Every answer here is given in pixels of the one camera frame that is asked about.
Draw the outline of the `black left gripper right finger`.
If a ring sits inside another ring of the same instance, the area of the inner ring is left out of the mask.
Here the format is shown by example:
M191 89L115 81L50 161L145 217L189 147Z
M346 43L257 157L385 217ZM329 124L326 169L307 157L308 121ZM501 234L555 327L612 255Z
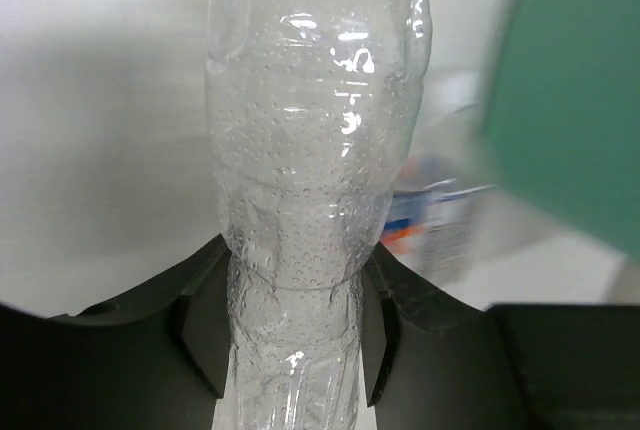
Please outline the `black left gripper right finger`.
M366 402L380 429L635 429L635 306L475 309L385 247L363 268Z

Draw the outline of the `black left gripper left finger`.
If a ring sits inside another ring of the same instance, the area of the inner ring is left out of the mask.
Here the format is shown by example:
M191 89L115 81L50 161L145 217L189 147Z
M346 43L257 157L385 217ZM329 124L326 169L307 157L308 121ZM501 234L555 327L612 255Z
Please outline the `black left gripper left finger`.
M5 429L208 429L229 359L227 266L216 237L75 316L1 309Z

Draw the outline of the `clear unlabeled plastic bottle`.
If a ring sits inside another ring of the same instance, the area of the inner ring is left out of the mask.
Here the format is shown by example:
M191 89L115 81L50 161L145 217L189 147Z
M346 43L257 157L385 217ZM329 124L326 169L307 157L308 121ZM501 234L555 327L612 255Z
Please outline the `clear unlabeled plastic bottle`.
M209 0L207 123L231 258L217 429L351 429L361 271L403 167L429 0Z

